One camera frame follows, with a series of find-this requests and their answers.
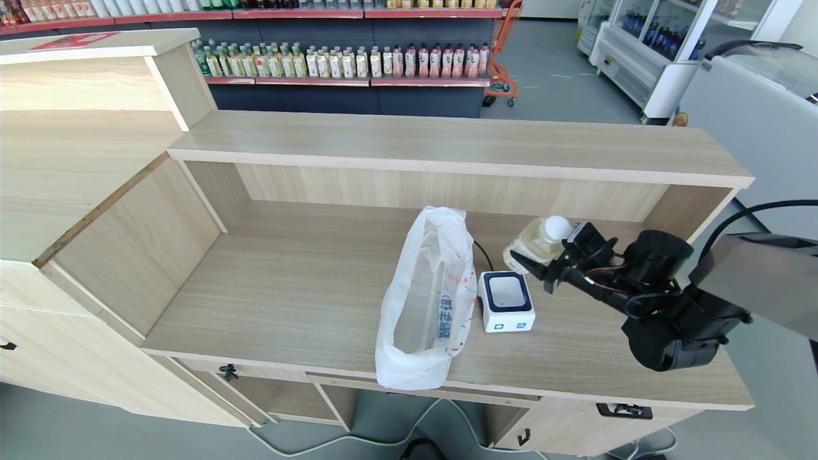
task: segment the bottle cap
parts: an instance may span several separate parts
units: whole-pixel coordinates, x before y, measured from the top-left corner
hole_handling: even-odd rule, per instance
[[[552,241],[563,241],[571,234],[573,226],[561,215],[552,215],[543,221],[540,234]]]

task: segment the plastic bag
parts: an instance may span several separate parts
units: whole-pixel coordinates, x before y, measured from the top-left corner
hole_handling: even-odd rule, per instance
[[[425,207],[412,224],[384,303],[375,343],[378,383],[432,390],[465,346],[477,299],[465,211]]]

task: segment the drawer handle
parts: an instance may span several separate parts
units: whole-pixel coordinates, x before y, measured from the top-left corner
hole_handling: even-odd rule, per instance
[[[239,374],[236,373],[236,366],[233,366],[232,364],[228,364],[227,366],[221,366],[218,369],[218,371],[222,373],[222,378],[225,381],[231,381],[231,380],[238,380],[239,379]]]
[[[597,403],[596,410],[602,417],[635,418],[639,420],[653,420],[654,412],[647,406],[615,404],[613,410],[605,403]]]
[[[519,445],[523,445],[531,440],[531,430],[528,428],[525,429],[525,437],[521,435],[517,435],[517,443]]]

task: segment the glass door fridge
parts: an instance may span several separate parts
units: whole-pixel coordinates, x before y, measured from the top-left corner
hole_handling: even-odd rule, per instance
[[[704,129],[756,177],[736,196],[742,205],[815,198],[816,99],[818,58],[790,43],[733,42],[706,56],[671,125]],[[756,218],[773,233],[818,240],[813,210]]]
[[[589,60],[641,109],[669,118],[708,49],[777,40],[801,0],[617,0]]]
[[[582,33],[577,41],[579,51],[586,55],[591,54],[594,42],[596,42],[596,35],[600,31],[600,26],[610,18],[611,10],[613,9],[614,0],[594,0],[587,22],[582,24]]]

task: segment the wooden counter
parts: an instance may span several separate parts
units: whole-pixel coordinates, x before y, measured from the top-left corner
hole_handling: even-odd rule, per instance
[[[619,249],[645,228],[692,241],[753,180],[696,129],[214,111],[196,34],[0,43],[2,338],[18,345],[2,380],[158,417],[348,431],[358,391],[388,390],[379,307],[419,209],[467,211],[500,268],[549,214]],[[724,350],[652,372],[620,313],[529,285],[531,332],[475,325],[446,384],[409,393],[487,404],[496,446],[574,455],[753,406]]]

